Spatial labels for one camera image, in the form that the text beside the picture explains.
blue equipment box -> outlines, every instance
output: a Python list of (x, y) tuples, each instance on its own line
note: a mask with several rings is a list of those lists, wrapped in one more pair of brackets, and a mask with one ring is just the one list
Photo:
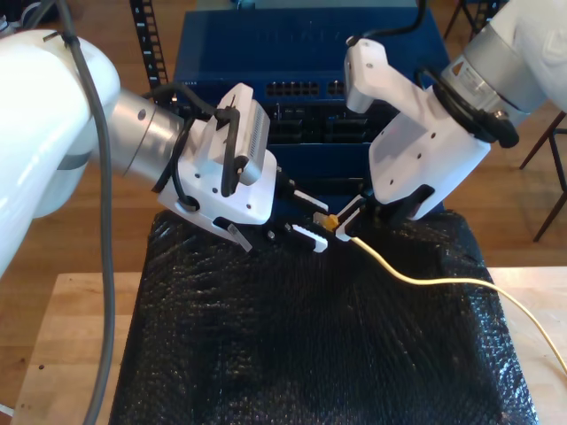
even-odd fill
[[(253, 87), (261, 104), (340, 102), (346, 39), (404, 27), (416, 13), (408, 7), (187, 12), (174, 78), (211, 103), (239, 82)], [(448, 65), (430, 11), (414, 33), (380, 42), (390, 64), (409, 79), (419, 66)]]

black chair leg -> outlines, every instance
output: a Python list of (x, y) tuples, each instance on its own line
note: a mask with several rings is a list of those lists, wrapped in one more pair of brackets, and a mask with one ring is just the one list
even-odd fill
[(567, 192), (564, 192), (561, 197), (559, 198), (559, 200), (557, 201), (557, 204), (555, 204), (555, 206), (553, 207), (553, 210), (551, 210), (551, 212), (549, 213), (548, 217), (546, 218), (546, 221), (543, 223), (543, 226), (541, 226), (540, 231), (538, 232), (538, 234), (533, 238), (534, 242), (539, 242), (541, 237), (543, 236), (544, 233), (546, 233), (546, 230), (548, 229), (549, 225), (553, 222), (553, 220), (555, 219), (555, 217), (557, 217), (557, 214), (561, 211), (561, 209), (563, 208), (563, 206), (565, 205), (565, 202), (567, 202)]
[(553, 132), (555, 131), (557, 126), (559, 124), (561, 124), (561, 121), (563, 121), (563, 119), (565, 118), (566, 115), (567, 114), (565, 114), (565, 112), (561, 112), (559, 115), (557, 115), (557, 118), (554, 119), (554, 121), (551, 123), (551, 125), (546, 130), (546, 132), (541, 136), (539, 141), (537, 143), (535, 143), (535, 146), (533, 146), (532, 151), (529, 153), (529, 155), (526, 157), (526, 159), (524, 159), (524, 162), (520, 166), (520, 170), (523, 170), (525, 168), (525, 166), (528, 165), (528, 162), (530, 162), (532, 160), (533, 156), (540, 150), (541, 146), (543, 146), (543, 143), (545, 143), (546, 140), (553, 134)]
[(445, 31), (445, 35), (443, 35), (443, 40), (446, 40), (447, 37), (449, 37), (449, 33), (453, 29), (454, 22), (457, 20), (457, 16), (459, 16), (459, 12), (461, 11), (461, 8), (462, 8), (462, 2), (459, 1), (459, 4), (457, 5), (457, 7), (454, 8), (453, 16), (451, 17), (451, 20), (449, 21), (449, 26), (447, 27), (447, 30)]

metal rack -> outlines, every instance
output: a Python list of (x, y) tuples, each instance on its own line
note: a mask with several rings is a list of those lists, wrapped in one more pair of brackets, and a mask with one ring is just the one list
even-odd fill
[[(161, 84), (168, 83), (169, 79), (167, 78), (166, 62), (159, 41), (153, 5), (151, 0), (130, 0), (130, 9), (150, 89), (155, 89)], [(170, 97), (160, 97), (154, 100), (160, 106), (171, 105)]]
[[(463, 11), (464, 15), (467, 17), (467, 21), (470, 24), (470, 39), (478, 34), (482, 28), (486, 26), (488, 22), (494, 18), (496, 13), (500, 10), (501, 6), (507, 3), (508, 0), (477, 0), (476, 2), (469, 2), (468, 0), (459, 0), (459, 4), (454, 9), (453, 16), (449, 21), (449, 25), (447, 26), (447, 31), (445, 35), (443, 35), (443, 39), (446, 40), (449, 36), (449, 33), (453, 29), (453, 25), (456, 22), (457, 16), (459, 13)], [(477, 15), (473, 18), (472, 14), (469, 10), (469, 4), (477, 3)]]

gray cable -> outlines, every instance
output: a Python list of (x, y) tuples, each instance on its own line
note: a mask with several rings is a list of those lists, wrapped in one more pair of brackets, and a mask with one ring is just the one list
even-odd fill
[(73, 18), (65, 0), (57, 0), (57, 7), (63, 23), (63, 39), (73, 55), (79, 78), (89, 107), (95, 119), (100, 150), (100, 249), (103, 263), (103, 296), (105, 301), (105, 325), (103, 346), (100, 353), (97, 379), (93, 390), (89, 409), (83, 424), (94, 425), (97, 421), (100, 407), (105, 396), (106, 382), (113, 362), (114, 344), (114, 275), (113, 275), (113, 240), (112, 240), (112, 199), (113, 199), (113, 170), (110, 157), (110, 137), (106, 125), (105, 112), (98, 97), (97, 88), (90, 75), (85, 57), (82, 55), (79, 40), (76, 38)]
[(26, 22), (24, 29), (31, 29), (31, 28), (37, 27), (37, 24), (40, 23), (40, 21), (43, 18), (43, 15), (45, 15), (45, 13), (47, 13), (47, 11), (54, 4), (55, 4), (55, 0), (42, 0), (39, 7), (37, 9), (35, 9), (34, 13), (29, 18), (29, 21)]

wooden floor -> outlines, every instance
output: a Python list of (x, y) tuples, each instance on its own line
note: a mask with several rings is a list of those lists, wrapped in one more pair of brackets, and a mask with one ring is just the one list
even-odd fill
[[(154, 0), (170, 77), (183, 12), (194, 4), (191, 0)], [(444, 29), (454, 9), (453, 0), (431, 0), (431, 6)], [(79, 35), (106, 53), (118, 68), (122, 85), (135, 92), (147, 90), (128, 1), (81, 0), (73, 10)], [(452, 57), (467, 40), (468, 29), (461, 17), (447, 44)], [(469, 221), (490, 267), (567, 266), (567, 208), (540, 243), (532, 242), (561, 194), (549, 147), (542, 148), (527, 169), (517, 169), (557, 114), (553, 105), (534, 113), (520, 128), (520, 145), (511, 151), (494, 149), (447, 200), (447, 207)], [(96, 169), (89, 169), (65, 207), (32, 224), (0, 281), (1, 404), (13, 407), (16, 403), (57, 274), (100, 271), (98, 177)], [(140, 271), (151, 220), (161, 208), (152, 193), (139, 191), (120, 178), (114, 180), (113, 194), (116, 271)]]

